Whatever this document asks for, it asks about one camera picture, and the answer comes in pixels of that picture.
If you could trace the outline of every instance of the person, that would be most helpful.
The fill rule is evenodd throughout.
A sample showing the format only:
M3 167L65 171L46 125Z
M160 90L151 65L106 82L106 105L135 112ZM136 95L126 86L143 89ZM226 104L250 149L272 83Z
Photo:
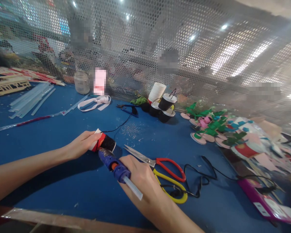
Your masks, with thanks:
M82 156L101 134L85 131L68 145L28 158L0 165L0 200L40 173ZM187 215L163 192L151 168L132 155L121 157L131 171L131 181L143 193L141 201L126 184L120 183L138 210L161 232L203 233Z

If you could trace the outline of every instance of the scissor blade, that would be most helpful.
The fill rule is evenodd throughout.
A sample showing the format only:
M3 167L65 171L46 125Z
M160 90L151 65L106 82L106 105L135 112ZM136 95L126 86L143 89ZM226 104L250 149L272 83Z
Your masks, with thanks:
M131 153L133 156L135 156L137 159L140 159L142 162L149 164L151 167L155 166L156 161L149 159L148 157L144 156L143 154L139 153L138 151L134 150L133 148L125 145L127 148L125 148L129 153Z

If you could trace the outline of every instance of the blue table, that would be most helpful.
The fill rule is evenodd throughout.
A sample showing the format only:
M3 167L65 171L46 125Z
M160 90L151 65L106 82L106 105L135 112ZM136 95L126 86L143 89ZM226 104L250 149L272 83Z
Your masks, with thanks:
M69 109L82 98L74 86L56 86L35 116L10 119L9 104L21 93L0 97L0 127ZM70 143L85 130L113 130L129 116L116 108L123 101L112 100L103 111L81 112L77 108L66 116L34 122L0 132L0 164L57 149ZM211 163L229 177L235 172L213 143L202 146L194 142L190 123L179 113L167 124L138 109L139 118L131 117L119 130L107 133L115 137L116 156L127 155L124 144L150 158L168 157L182 168L189 163L202 172L210 172L201 159ZM197 184L198 175L187 174L190 187ZM206 232L291 232L287 224L275 228L264 220L236 182L219 175L219 180L202 188L199 199L189 197L179 207ZM27 182L0 205L40 212L64 214L142 228L154 228L131 203L113 175L97 155L88 152L77 160L52 168Z

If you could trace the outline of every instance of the metal mesh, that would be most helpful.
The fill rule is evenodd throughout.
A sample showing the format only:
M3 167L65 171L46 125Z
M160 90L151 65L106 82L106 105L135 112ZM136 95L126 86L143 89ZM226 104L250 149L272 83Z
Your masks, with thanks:
M200 108L291 122L291 20L236 1L1 0L0 41L17 54L10 65L66 82L106 68L121 99L161 82L177 88L179 111L200 100ZM158 72L159 52L171 50L176 73ZM251 92L250 83L281 91Z

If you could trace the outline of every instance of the black cable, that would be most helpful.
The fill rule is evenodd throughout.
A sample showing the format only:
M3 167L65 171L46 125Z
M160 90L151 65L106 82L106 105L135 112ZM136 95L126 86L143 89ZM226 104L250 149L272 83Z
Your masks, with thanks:
M123 124L121 124L119 127L121 127L121 126L123 126L129 119L130 119L130 117L131 117L132 115L131 114L129 114L129 117L126 119L126 121L123 123ZM110 131L102 131L102 133L109 133L109 132L113 132L113 131L116 131L119 127L117 127L116 129L114 129L114 130L110 130Z
M172 197L177 197L177 196L181 196L183 195L184 193L187 193L188 195L192 196L192 197L195 197L195 198L199 198L200 197L200 191L201 191L201 188L205 185L208 185L210 183L210 180L218 180L218 176L216 174L216 171L219 172L221 175L223 175L224 177L226 177L227 179L230 179L230 180L233 180L233 181L238 181L238 180L243 180L243 179L246 179L248 177L261 177L261 178L264 178L264 179L267 179L269 181L272 182L272 186L271 187L263 187L263 188L260 188L260 193L262 194L268 194L270 193L271 191L274 191L276 189L276 184L274 183L274 181L272 181L271 179L267 178L267 177L264 177L264 176L259 176L259 175L246 175L246 176L240 176L239 178L237 179L233 179L233 178L230 178L228 176L226 176L225 174L223 174L222 172L220 172L218 169L216 169L211 163L210 161L205 157L205 156L202 156L202 159L209 165L209 167L212 169L213 173L214 173L214 176L211 176L211 175L207 175L205 173L202 173L200 171L198 171L196 168L192 167L190 164L186 164L184 165L184 174L186 175L186 170L187 170L187 167L190 167L192 168L194 171L196 171L197 173L201 174L201 177L200 177L200 181L199 181L199 185L198 185L198 188L197 188L197 192L196 194L193 194L192 191L190 190L190 187L189 187L189 184L188 184L188 181L185 180L185 183L186 185L188 186L188 191L184 191L182 189L180 189L178 186L176 185L168 185L168 184L164 184L164 185L161 185L162 188L164 187L172 187L174 188L174 191L172 191L170 193L170 195Z

